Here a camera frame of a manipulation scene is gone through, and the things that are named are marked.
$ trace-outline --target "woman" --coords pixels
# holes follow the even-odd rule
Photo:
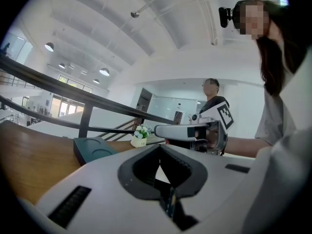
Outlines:
[[[279,93],[299,68],[308,44],[288,6],[262,0],[239,1],[233,9],[233,22],[240,34],[251,35],[258,45],[265,105],[255,139],[230,137],[224,151],[255,157],[259,149],[274,145],[295,130]]]

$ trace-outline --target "woman's hair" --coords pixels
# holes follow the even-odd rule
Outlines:
[[[233,9],[234,26],[239,28],[239,8],[242,3],[257,0],[239,1]],[[279,28],[284,40],[284,56],[288,69],[294,74],[300,66],[307,51],[307,43],[303,36],[302,26],[293,15],[289,6],[277,5],[271,1],[258,0],[263,2],[264,11],[269,13],[270,22],[273,21]],[[272,96],[277,96],[281,92],[284,84],[284,69],[282,62],[282,51],[277,43],[267,37],[256,40],[261,55],[261,77],[264,87]]]

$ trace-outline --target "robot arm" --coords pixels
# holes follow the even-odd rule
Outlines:
[[[157,125],[157,137],[191,142],[191,150],[200,145],[207,152],[221,153],[227,142],[227,131],[234,123],[230,110],[223,102],[202,114],[192,116],[191,125]]]

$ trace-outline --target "black rubber pad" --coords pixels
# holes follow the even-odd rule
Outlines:
[[[249,167],[245,167],[245,166],[239,166],[239,165],[233,165],[233,164],[228,164],[225,166],[225,168],[233,170],[233,171],[237,171],[240,173],[245,173],[247,174],[250,170]]]
[[[83,186],[76,187],[48,216],[49,219],[61,227],[66,228],[90,192],[90,188]]]

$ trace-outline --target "wooden table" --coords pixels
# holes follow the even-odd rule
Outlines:
[[[107,143],[118,152],[133,149],[130,141]],[[16,196],[33,204],[80,168],[72,139],[37,132],[10,121],[0,124],[0,162]]]

